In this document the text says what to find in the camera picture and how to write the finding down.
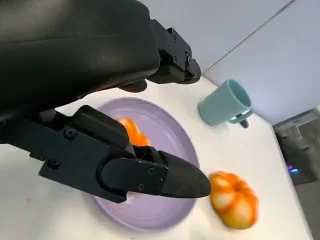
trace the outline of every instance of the white wall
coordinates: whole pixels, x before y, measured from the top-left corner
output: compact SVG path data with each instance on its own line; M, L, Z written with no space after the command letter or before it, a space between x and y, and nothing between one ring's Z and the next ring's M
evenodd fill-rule
M204 72L290 0L139 0L174 27Z
M271 124L320 104L320 1L298 0L204 76L239 81Z

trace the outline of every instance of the white table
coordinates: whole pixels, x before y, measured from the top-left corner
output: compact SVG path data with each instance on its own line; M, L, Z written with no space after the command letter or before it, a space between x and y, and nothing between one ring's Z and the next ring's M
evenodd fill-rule
M255 190L259 219L254 227L226 228L206 197L198 199L190 215L168 232L135 232L106 216L88 194L37 176L42 163L30 159L27 152L0 145L0 239L312 239L272 127L257 115L249 118L248 129L229 123L210 127L199 118L197 103L215 88L204 78L192 85L148 82L142 93L101 91L60 111L72 115L83 104L98 107L110 99L129 96L166 109L190 136L207 175L219 170L233 172Z

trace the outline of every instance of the teal mug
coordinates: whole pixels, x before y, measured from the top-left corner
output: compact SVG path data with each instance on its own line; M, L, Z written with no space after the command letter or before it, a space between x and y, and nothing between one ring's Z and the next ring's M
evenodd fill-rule
M254 113L246 90L233 79L226 80L200 102L198 111L202 120L210 126L226 121L237 124Z

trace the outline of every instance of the lavender plate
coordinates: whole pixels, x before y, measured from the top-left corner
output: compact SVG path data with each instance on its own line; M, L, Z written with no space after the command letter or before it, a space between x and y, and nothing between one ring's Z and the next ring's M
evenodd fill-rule
M139 98L118 98L99 110L112 118L135 121L157 150L176 155L199 167L195 148L181 125L159 106ZM134 194L123 203L95 197L104 211L119 223L142 232L165 231L180 223L191 211L195 199L177 199Z

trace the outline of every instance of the orange pumpkin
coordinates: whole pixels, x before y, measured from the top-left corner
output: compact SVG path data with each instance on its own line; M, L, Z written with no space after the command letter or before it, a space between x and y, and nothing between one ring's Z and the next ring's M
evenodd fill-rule
M138 126L132 119L120 117L117 119L117 121L125 127L131 144L140 147L150 146L149 139L139 130Z
M258 198L248 184L233 173L217 172L210 177L210 199L230 228L250 228L258 218Z

